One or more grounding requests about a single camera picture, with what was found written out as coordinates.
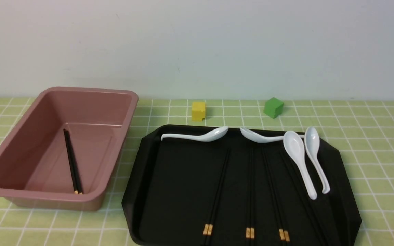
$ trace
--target white wall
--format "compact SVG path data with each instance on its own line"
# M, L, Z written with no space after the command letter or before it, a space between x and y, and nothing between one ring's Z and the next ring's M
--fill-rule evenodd
M392 0L0 0L0 95L394 99Z

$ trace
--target white spoon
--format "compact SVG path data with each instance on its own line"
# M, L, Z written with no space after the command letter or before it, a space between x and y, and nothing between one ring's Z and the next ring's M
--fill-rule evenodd
M319 152L319 147L320 147L320 139L319 139L319 133L317 132L316 128L308 127L308 129L305 132L304 142L305 142L306 154L308 155L314 167L316 168L320 180L322 181L322 186L323 186L322 193L326 194L331 190L331 188L329 187L329 182L328 179L326 178L325 173L323 172L322 166L320 166L319 160L317 159L317 153Z
M284 148L299 168L308 196L313 200L316 199L317 192L314 188L313 181L311 181L310 174L306 169L305 148L303 147L302 139L297 133L288 131L284 134Z
M266 143L272 143L276 141L282 141L284 139L284 136L277 136L277 137L264 137L262 135L257 134L256 132L247 129L245 127L239 128L241 131L241 134L247 138L250 141L259 143L259 144L266 144Z
M212 141L215 141L215 140L223 137L226 134L228 129L229 129L229 126L222 126L222 127L213 129L212 131L210 131L206 134L200 135L200 136L167 133L167 134L162 134L161 141L166 137L173 137L173 138L194 140L194 141L199 141L199 142L212 142Z

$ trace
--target pink plastic tub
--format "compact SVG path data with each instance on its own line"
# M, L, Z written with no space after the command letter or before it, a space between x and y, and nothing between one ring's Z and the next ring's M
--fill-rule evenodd
M138 96L54 87L42 92L0 146L0 196L14 204L98 210ZM84 194L74 194L63 128L70 131Z

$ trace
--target yellow block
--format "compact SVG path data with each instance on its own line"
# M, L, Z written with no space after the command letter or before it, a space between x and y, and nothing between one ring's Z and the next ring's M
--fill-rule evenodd
M192 121L202 121L206 117L206 104L201 101L193 102L193 109L191 110Z

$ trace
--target spoon handle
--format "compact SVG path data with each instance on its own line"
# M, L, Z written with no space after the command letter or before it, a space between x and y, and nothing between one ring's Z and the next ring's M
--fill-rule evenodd
M174 133L162 134L161 141L164 138L166 138L166 137L173 137L173 138L180 138L180 139L188 139L188 140L205 142L204 139L202 139L200 136L185 135L185 134L174 134Z
M308 196L315 200L317 198L317 192L314 188L313 181L311 181L310 174L306 169L305 162L297 163L297 167L299 168L300 175L302 175L303 183L305 184L306 191L308 192Z
M322 193L323 194L327 194L328 192L330 192L331 188L328 182L328 178L326 177L322 166L319 163L319 160L317 159L316 156L314 156L313 158L310 158L311 162L313 163L314 167L316 168L317 173L319 174L320 180L322 181Z
M265 138L265 143L272 143L272 142L282 141L283 139L284 139L284 136L266 137Z

